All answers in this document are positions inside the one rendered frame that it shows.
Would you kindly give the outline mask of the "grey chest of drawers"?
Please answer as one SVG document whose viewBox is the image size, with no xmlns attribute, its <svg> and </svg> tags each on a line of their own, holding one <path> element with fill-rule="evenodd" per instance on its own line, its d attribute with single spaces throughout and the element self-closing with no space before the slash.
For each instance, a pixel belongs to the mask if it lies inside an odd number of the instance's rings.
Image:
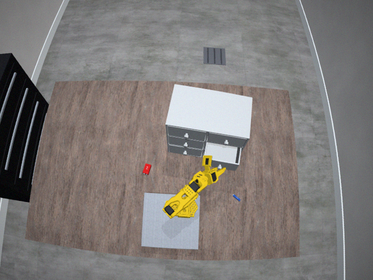
<svg viewBox="0 0 373 280">
<path fill-rule="evenodd" d="M 188 138 L 204 142 L 203 149 L 188 147 L 202 150 L 201 157 L 188 156 L 203 158 L 209 133 L 247 139 L 243 147 L 228 145 L 241 148 L 242 153 L 250 139 L 252 100 L 248 96 L 175 84 L 165 124 L 168 152 L 169 145 L 183 147 L 169 144 L 172 135 L 168 134 L 168 126 L 173 126 L 206 132 L 204 141 Z"/>
</svg>

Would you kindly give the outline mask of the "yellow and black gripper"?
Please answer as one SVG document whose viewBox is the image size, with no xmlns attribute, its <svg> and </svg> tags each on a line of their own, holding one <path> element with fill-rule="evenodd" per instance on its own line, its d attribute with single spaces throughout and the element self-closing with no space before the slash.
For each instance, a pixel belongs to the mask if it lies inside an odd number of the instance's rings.
<svg viewBox="0 0 373 280">
<path fill-rule="evenodd" d="M 212 165 L 212 155 L 204 155 L 203 160 L 202 160 L 202 166 L 204 166 L 205 170 L 202 173 L 205 174 L 205 177 L 207 179 L 207 185 L 216 183 L 219 180 L 219 176 L 222 173 L 224 173 L 226 170 L 225 167 L 223 167 L 220 170 L 218 170 L 217 167 L 212 168 L 210 170 L 211 165 Z"/>
</svg>

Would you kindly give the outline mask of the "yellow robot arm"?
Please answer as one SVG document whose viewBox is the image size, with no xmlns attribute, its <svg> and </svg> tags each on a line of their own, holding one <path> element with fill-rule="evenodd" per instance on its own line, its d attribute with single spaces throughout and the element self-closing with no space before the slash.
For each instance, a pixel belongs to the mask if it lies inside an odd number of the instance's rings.
<svg viewBox="0 0 373 280">
<path fill-rule="evenodd" d="M 194 200 L 198 198 L 198 193 L 208 185 L 208 181 L 205 174 L 199 171 L 188 184 L 174 197 L 166 201 L 162 210 L 170 219 L 178 215 L 195 216 L 198 206 Z M 184 194 L 186 195 L 185 197 L 183 197 Z"/>
</svg>

